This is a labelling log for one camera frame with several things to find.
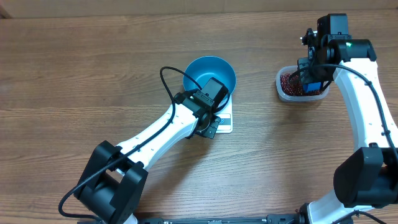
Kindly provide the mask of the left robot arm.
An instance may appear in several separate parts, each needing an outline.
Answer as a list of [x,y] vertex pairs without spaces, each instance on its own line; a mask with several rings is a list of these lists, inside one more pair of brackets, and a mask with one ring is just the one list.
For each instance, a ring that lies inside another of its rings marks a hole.
[[114,146],[97,145],[73,195],[92,213],[95,223],[137,223],[134,216],[149,169],[174,144],[194,134],[212,139],[221,101],[229,93],[190,90],[177,93],[169,109],[138,135]]

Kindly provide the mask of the blue plastic measuring scoop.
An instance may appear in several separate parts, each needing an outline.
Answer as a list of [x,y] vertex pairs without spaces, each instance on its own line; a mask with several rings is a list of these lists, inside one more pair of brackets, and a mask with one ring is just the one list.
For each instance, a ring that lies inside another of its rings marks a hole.
[[302,87],[304,95],[319,95],[322,88],[322,82],[303,84]]

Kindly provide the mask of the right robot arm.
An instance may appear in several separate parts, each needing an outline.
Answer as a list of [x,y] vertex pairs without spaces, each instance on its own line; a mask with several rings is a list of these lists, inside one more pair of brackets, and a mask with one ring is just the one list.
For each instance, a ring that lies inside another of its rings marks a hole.
[[333,190],[303,205],[297,223],[351,223],[355,215],[397,203],[397,126],[377,74],[376,53],[367,39],[349,34],[346,14],[318,19],[302,37],[308,55],[289,82],[304,91],[340,89],[354,136],[354,152],[336,170]]

